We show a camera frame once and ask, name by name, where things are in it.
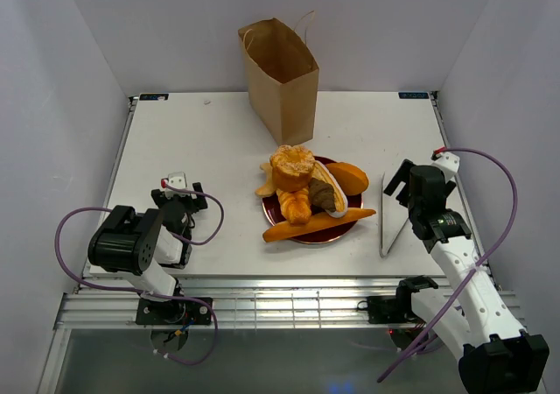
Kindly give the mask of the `metal kitchen tongs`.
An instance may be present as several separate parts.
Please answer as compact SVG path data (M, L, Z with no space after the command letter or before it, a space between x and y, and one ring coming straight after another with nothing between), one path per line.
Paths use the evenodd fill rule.
M386 195L384 189L390 181L390 177L384 173L381 176L381 192L379 207L379 231L380 246L379 254L381 258L386 258L405 227L410 223L408 212L396 198Z

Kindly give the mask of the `large sugared muffin bread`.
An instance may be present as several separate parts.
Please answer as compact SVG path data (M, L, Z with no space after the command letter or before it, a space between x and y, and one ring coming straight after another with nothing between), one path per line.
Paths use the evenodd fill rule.
M272 179L285 192L296 192L312 179L315 166L313 153L302 145L281 145L270 156Z

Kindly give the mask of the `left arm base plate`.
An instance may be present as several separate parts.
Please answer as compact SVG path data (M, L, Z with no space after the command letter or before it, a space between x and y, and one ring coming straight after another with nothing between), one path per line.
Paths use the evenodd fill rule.
M145 326L209 325L209 307L192 300L155 301L140 299L135 323Z

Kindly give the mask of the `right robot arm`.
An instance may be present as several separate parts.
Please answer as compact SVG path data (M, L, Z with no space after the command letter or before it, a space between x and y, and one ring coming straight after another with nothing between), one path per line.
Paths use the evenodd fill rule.
M481 267L473 234L463 217L446 206L459 159L448 155L431 165L405 159L383 192L408 209L415 237L444 272L453 294L445 298L430 278L399 283L395 310L406 321L426 326L404 350L413 355L434 333L453 353L469 393L528 393L537 390L550 349L540 334L529 334L509 311Z

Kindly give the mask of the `chocolate croissant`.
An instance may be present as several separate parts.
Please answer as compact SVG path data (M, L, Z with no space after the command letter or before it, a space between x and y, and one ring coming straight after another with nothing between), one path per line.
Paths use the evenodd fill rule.
M331 184L312 178L309 182L309 198L313 206L326 212L336 211L334 188Z

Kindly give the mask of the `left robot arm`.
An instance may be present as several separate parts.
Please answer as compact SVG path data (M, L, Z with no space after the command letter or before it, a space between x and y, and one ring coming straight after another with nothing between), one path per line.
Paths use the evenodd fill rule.
M195 227L193 215L207 209L202 185L192 184L195 195L178 177L169 178L174 188L154 189L154 208L138 213L132 206L116 205L90 240L88 261L125 278L140 291L138 324L176 324L187 319L182 288L167 271L183 269L189 261L189 243Z

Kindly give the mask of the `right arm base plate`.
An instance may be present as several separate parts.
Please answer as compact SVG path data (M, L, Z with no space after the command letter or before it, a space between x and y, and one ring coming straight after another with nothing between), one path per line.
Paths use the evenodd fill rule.
M420 324L424 321L399 304L396 296L368 296L356 309L367 313L369 324Z

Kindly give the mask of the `white iced long eclair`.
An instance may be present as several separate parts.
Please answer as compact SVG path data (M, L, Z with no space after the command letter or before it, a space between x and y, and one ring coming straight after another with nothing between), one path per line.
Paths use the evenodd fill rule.
M335 202L336 202L336 211L327 212L327 213L334 218L343 217L347 213L347 209L348 209L347 197L342 192L342 189L340 188L337 180L331 175L331 173L328 171L326 166L318 160L315 161L312 177L316 179L321 179L333 186Z

